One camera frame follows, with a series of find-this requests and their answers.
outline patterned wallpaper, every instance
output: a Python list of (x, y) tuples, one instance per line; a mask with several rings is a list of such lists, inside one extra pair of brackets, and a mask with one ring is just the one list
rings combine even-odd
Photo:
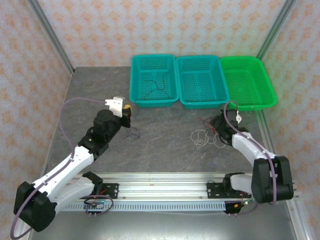
[(256, 56), (285, 0), (40, 0), (74, 67), (138, 54)]
[(0, 1), (0, 238), (43, 168), (70, 76), (26, 0)]
[(266, 110), (320, 236), (320, 1), (297, 1), (264, 59), (278, 104)]

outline purple cable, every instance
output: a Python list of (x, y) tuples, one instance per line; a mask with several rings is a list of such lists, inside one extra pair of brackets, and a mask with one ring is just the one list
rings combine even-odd
[(272, 163), (271, 157), (269, 156), (269, 154), (267, 154), (265, 152), (265, 150), (260, 146), (259, 143), (257, 143), (254, 139), (252, 138), (248, 138), (248, 136), (246, 136), (245, 134), (243, 134), (242, 132), (240, 132), (238, 129), (236, 129), (234, 126), (232, 126), (232, 124), (229, 122), (228, 118), (227, 118), (227, 106), (229, 103), (234, 103), (236, 106), (236, 110), (238, 111), (238, 104), (236, 101), (230, 100), (228, 101), (224, 107), (223, 107), (223, 115), (225, 118), (226, 123), (236, 132), (238, 133), (240, 136), (248, 139), (250, 142), (252, 142), (261, 152), (263, 152), (263, 154), (266, 156), (266, 158), (268, 159), (269, 165), (270, 165), (270, 169), (271, 169), (271, 173), (272, 173), (272, 185), (273, 185), (273, 199), (272, 199), (272, 204), (276, 204), (277, 201), (277, 182), (276, 182), (276, 172), (275, 172), (275, 168), (274, 165)]
[[(111, 206), (110, 206), (107, 210), (104, 210), (104, 211), (102, 211), (102, 212), (100, 212), (100, 213), (98, 213), (98, 214), (95, 214), (95, 216), (99, 216), (99, 215), (105, 214), (105, 213), (108, 212), (110, 209), (112, 209), (113, 206), (114, 206), (114, 200), (113, 200), (111, 197), (106, 196), (106, 195), (88, 195), (88, 196), (84, 196), (84, 197), (82, 197), (82, 198), (98, 198), (98, 197), (99, 197), (99, 198), (109, 199), (109, 200), (111, 201)], [(97, 200), (97, 199), (95, 199), (91, 204), (89, 204), (89, 205), (86, 206), (86, 208), (85, 208), (85, 213), (88, 214), (89, 216), (90, 216), (90, 213), (88, 212), (88, 209), (89, 209), (89, 207), (90, 207), (92, 204), (94, 204), (94, 202), (95, 202), (96, 200)]]
[(75, 147), (72, 143), (72, 141), (70, 140), (70, 138), (67, 136), (63, 126), (62, 126), (62, 123), (61, 123), (61, 116), (62, 116), (62, 110), (64, 109), (64, 107), (70, 103), (71, 101), (75, 101), (75, 100), (85, 100), (85, 101), (90, 101), (90, 102), (94, 102), (94, 103), (102, 103), (104, 104), (105, 101), (99, 101), (99, 100), (95, 100), (95, 99), (90, 99), (90, 98), (86, 98), (86, 97), (74, 97), (74, 98), (71, 98), (69, 100), (67, 100), (61, 107), (61, 110), (60, 110), (60, 117), (59, 117), (59, 125), (60, 125), (60, 130), (63, 134), (63, 136), (66, 138), (66, 140), (68, 141), (69, 145), (71, 146), (71, 156), (70, 156), (70, 159), (69, 161), (66, 162), (66, 164), (60, 168), (55, 174), (53, 174), (52, 176), (50, 176), (49, 178), (47, 178), (43, 183), (41, 183), (35, 190), (33, 190), (33, 192), (25, 199), (25, 201), (22, 203), (21, 207), (19, 208), (18, 212), (16, 213), (16, 215), (14, 216), (13, 218), (13, 222), (12, 222), (12, 225), (11, 225), (11, 230), (10, 230), (10, 237), (12, 240), (18, 240), (22, 237), (24, 237), (26, 234), (28, 234), (32, 228), (30, 227), (27, 231), (25, 231), (24, 233), (22, 233), (21, 235), (19, 236), (15, 236), (15, 228), (16, 228), (16, 225), (17, 225), (17, 221), (19, 219), (19, 216), (21, 214), (21, 212), (23, 211), (23, 209), (25, 208), (25, 206), (27, 205), (27, 203), (30, 201), (30, 199), (36, 194), (36, 192), (42, 188), (47, 182), (49, 182), (51, 179), (53, 179), (55, 176), (57, 176), (59, 173), (61, 173), (64, 169), (66, 169), (66, 167), (71, 163), (72, 159), (74, 158), (74, 155), (75, 155)]

